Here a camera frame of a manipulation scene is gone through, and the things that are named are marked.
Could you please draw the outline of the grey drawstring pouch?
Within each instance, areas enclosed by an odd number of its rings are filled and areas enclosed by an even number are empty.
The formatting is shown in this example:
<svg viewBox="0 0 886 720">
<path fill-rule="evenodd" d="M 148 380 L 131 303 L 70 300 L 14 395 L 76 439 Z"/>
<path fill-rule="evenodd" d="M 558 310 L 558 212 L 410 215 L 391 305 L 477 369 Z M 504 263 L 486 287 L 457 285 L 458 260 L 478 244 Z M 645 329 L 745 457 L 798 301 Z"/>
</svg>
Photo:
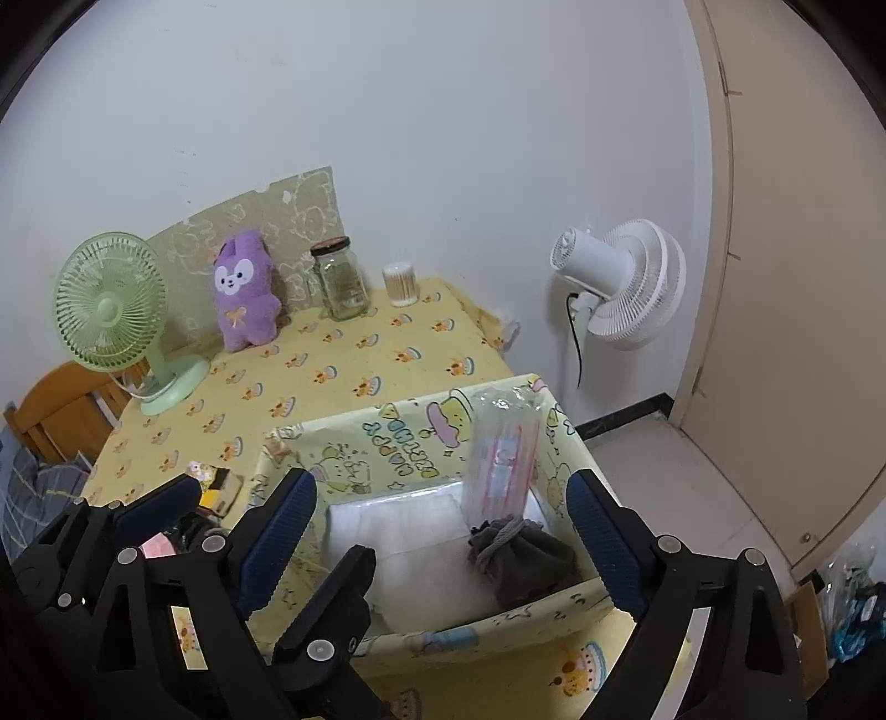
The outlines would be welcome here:
<svg viewBox="0 0 886 720">
<path fill-rule="evenodd" d="M 490 581 L 498 606 L 517 609 L 580 580 L 574 549 L 519 516 L 470 530 L 468 562 Z"/>
</svg>

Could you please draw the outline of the clear plastic bag pack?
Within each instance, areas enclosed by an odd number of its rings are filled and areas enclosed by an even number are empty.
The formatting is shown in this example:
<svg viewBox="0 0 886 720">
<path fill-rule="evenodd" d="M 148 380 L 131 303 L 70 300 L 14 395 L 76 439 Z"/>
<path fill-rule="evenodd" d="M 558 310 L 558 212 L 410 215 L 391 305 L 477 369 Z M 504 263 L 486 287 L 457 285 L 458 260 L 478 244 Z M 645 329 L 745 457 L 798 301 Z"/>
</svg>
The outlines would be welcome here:
<svg viewBox="0 0 886 720">
<path fill-rule="evenodd" d="M 472 440 L 461 510 L 470 528 L 523 516 L 538 451 L 542 404 L 529 385 L 482 388 L 472 396 Z"/>
</svg>

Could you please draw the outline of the pink paper packet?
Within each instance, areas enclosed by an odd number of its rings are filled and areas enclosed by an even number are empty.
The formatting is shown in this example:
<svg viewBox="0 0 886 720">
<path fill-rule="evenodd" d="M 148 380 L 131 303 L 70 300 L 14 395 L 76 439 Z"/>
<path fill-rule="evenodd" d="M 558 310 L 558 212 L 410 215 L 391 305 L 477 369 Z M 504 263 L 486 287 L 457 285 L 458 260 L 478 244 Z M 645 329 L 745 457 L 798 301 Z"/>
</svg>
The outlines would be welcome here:
<svg viewBox="0 0 886 720">
<path fill-rule="evenodd" d="M 147 559 L 175 557 L 177 555 L 173 542 L 167 534 L 158 532 L 144 543 L 140 544 L 140 551 Z"/>
</svg>

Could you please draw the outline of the grey plaid cloth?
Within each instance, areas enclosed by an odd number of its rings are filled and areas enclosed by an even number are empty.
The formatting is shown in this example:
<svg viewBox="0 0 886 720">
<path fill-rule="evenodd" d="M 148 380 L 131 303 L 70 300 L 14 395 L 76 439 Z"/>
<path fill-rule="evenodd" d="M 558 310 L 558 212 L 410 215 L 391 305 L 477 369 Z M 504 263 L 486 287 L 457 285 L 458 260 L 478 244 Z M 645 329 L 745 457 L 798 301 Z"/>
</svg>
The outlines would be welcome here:
<svg viewBox="0 0 886 720">
<path fill-rule="evenodd" d="M 90 462 L 81 455 L 61 464 L 39 460 L 12 430 L 2 429 L 0 516 L 2 545 L 11 563 L 81 495 L 90 471 Z"/>
</svg>

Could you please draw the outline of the wooden chair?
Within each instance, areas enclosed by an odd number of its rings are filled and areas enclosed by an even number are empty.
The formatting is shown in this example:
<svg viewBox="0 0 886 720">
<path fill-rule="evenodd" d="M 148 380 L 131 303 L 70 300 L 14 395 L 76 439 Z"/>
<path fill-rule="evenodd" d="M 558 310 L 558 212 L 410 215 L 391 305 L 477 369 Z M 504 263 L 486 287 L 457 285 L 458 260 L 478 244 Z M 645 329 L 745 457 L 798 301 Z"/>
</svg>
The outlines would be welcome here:
<svg viewBox="0 0 886 720">
<path fill-rule="evenodd" d="M 19 404 L 3 409 L 3 420 L 34 456 L 61 464 L 101 455 L 126 411 L 140 401 L 123 387 L 126 373 L 103 373 L 67 362 L 48 372 Z"/>
</svg>

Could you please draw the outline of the yellow patterned storage box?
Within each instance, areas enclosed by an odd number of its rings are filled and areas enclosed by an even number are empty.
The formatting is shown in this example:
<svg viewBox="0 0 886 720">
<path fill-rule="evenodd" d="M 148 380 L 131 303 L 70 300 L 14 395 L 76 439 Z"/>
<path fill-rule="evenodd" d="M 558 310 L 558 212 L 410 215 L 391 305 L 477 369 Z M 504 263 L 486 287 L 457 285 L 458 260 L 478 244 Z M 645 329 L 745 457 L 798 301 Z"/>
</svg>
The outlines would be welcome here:
<svg viewBox="0 0 886 720">
<path fill-rule="evenodd" d="M 357 665 L 375 675 L 410 672 L 545 644 L 596 627 L 612 609 L 604 582 L 566 513 L 566 481 L 596 460 L 544 381 L 523 375 L 497 381 L 536 400 L 540 431 L 530 477 L 530 496 L 540 520 L 576 553 L 580 578 L 569 588 L 452 630 L 384 631 L 357 648 Z M 321 545 L 329 537 L 332 507 L 354 500 L 404 498 L 410 491 L 443 486 L 466 476 L 475 417 L 474 387 L 451 388 L 394 404 L 357 409 L 306 423 L 281 426 L 264 438 L 251 481 L 249 502 L 270 498 L 293 468 L 312 472 L 317 502 L 297 543 L 290 567 L 269 604 L 249 618 L 258 650 L 269 654 L 297 612 L 321 584 Z"/>
</svg>

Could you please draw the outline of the green desk fan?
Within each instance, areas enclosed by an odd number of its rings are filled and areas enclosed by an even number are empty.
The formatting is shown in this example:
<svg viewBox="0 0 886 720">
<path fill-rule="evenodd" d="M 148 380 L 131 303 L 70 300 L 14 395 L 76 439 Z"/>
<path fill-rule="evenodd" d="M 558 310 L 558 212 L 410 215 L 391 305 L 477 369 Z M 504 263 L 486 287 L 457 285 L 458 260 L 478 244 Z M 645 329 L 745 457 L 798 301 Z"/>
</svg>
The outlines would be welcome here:
<svg viewBox="0 0 886 720">
<path fill-rule="evenodd" d="M 70 358 L 108 375 L 147 417 L 181 404 L 209 375 L 198 354 L 165 356 L 168 309 L 158 255 L 125 231 L 78 244 L 55 279 L 55 330 Z"/>
</svg>

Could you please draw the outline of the purple plush bunny toy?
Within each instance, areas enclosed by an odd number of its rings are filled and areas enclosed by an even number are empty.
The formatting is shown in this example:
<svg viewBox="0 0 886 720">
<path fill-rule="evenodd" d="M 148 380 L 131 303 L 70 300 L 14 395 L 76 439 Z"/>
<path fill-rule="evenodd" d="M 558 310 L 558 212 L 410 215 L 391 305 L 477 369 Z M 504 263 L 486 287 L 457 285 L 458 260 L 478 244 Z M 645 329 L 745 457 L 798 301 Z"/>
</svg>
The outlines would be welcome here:
<svg viewBox="0 0 886 720">
<path fill-rule="evenodd" d="M 258 229 L 222 243 L 213 261 L 213 301 L 226 352 L 260 347 L 278 335 L 282 303 L 272 290 L 274 261 Z"/>
</svg>

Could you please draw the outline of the beige door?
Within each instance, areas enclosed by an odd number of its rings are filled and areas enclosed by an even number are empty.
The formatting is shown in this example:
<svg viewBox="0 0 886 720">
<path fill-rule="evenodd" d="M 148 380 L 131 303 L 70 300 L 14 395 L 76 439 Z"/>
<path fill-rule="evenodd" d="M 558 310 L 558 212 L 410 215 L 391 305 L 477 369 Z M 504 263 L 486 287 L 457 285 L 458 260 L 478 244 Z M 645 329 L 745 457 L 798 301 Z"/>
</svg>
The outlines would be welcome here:
<svg viewBox="0 0 886 720">
<path fill-rule="evenodd" d="M 884 496 L 884 131 L 783 2 L 692 2 L 712 216 L 674 423 L 811 573 Z"/>
</svg>

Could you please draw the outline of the glass jar with lid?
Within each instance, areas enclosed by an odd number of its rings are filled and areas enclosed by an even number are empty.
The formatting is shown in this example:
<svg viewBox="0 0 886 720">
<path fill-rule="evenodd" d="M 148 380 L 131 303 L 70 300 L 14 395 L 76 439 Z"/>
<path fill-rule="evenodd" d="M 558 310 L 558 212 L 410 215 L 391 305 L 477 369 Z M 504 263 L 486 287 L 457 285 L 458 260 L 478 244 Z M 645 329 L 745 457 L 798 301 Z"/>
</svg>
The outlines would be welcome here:
<svg viewBox="0 0 886 720">
<path fill-rule="evenodd" d="M 362 315 L 369 300 L 352 240 L 346 235 L 323 240 L 312 246 L 311 256 L 329 315 L 336 321 Z"/>
</svg>

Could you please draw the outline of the yellow cartoon tablecloth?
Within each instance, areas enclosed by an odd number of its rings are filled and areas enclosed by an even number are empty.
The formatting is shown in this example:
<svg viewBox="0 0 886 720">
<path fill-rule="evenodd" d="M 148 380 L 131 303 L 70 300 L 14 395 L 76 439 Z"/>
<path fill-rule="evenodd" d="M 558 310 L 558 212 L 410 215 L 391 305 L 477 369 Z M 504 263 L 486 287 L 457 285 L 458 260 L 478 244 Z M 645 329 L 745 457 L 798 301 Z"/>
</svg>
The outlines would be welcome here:
<svg viewBox="0 0 886 720">
<path fill-rule="evenodd" d="M 308 309 L 263 347 L 219 352 L 183 404 L 156 417 L 126 411 L 84 493 L 93 504 L 131 502 L 196 460 L 240 474 L 234 506 L 246 510 L 272 430 L 522 376 L 483 334 L 476 307 L 440 280 L 424 283 L 416 305 L 396 309 L 375 297 L 365 315 L 346 322 Z M 612 606 L 593 629 L 494 656 L 388 675 L 363 671 L 357 656 L 354 665 L 399 718 L 577 718 L 632 627 Z"/>
</svg>

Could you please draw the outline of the cotton swab container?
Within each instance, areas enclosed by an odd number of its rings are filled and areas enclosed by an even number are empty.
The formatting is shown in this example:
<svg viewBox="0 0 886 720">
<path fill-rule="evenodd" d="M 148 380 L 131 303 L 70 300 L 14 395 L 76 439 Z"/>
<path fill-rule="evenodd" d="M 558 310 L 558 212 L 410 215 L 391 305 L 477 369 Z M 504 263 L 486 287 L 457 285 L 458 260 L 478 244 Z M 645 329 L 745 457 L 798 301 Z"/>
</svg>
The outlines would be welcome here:
<svg viewBox="0 0 886 720">
<path fill-rule="evenodd" d="M 409 261 L 386 264 L 382 269 L 384 288 L 390 304 L 395 307 L 411 306 L 419 300 L 419 282 L 414 265 Z"/>
</svg>

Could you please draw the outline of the beige patterned cardboard sheet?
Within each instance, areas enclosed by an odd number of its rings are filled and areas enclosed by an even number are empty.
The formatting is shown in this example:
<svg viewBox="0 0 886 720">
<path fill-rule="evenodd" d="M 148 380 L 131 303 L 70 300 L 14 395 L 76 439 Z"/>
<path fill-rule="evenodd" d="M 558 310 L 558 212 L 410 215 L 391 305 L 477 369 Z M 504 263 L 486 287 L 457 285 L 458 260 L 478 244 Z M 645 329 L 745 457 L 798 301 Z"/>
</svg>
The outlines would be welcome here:
<svg viewBox="0 0 886 720">
<path fill-rule="evenodd" d="M 168 282 L 210 276 L 224 241 L 255 229 L 275 261 L 275 291 L 287 311 L 321 303 L 312 246 L 344 234 L 333 169 L 321 167 L 226 199 L 148 240 Z"/>
</svg>

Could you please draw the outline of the white standing fan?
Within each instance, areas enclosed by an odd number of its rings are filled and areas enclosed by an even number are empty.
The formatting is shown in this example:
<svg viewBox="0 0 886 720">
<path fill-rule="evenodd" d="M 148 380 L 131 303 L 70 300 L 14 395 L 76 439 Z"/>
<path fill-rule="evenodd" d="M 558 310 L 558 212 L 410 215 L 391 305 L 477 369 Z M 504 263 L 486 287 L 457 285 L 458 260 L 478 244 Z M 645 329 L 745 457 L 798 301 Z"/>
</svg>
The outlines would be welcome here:
<svg viewBox="0 0 886 720">
<path fill-rule="evenodd" d="M 676 391 L 686 360 L 685 250 L 650 219 L 566 228 L 548 255 L 555 393 L 576 423 Z"/>
</svg>

